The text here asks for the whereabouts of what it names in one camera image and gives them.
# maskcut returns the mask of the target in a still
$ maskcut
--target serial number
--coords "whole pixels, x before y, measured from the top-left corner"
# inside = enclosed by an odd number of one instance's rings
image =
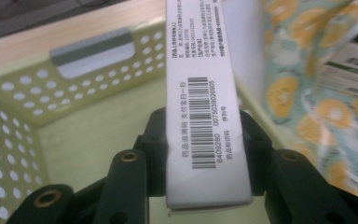
[[[222,141],[220,140],[220,133],[216,133],[214,136],[214,152],[217,162],[223,162],[222,159]]]
[[[209,93],[211,94],[212,123],[213,126],[219,126],[219,118],[217,116],[216,90],[214,88],[214,81],[209,81]]]

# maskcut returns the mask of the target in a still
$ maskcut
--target gray basket handle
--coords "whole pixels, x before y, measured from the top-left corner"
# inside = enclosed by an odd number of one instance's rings
[[[131,58],[135,46],[130,29],[123,28],[53,49],[49,54],[60,75],[73,79]]]

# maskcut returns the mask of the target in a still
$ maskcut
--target green basket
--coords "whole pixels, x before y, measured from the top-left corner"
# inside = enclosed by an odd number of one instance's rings
[[[104,51],[101,44],[113,49],[130,44],[133,54],[77,77],[63,75],[60,67],[72,64],[76,70],[84,59],[95,61],[92,55]],[[0,67],[0,223],[46,184],[67,184],[78,191],[106,176],[114,155],[132,148],[150,114],[166,105],[165,86],[162,18]],[[267,120],[243,84],[238,89],[242,109],[250,109],[259,121]],[[267,122],[262,126],[273,131]],[[273,132],[268,133],[274,139]],[[151,203],[165,209],[163,199]],[[225,216],[259,220],[265,212],[262,199],[256,203],[256,213],[236,210]],[[166,217],[164,209],[152,209],[151,216]],[[217,220],[213,216],[206,218]]]

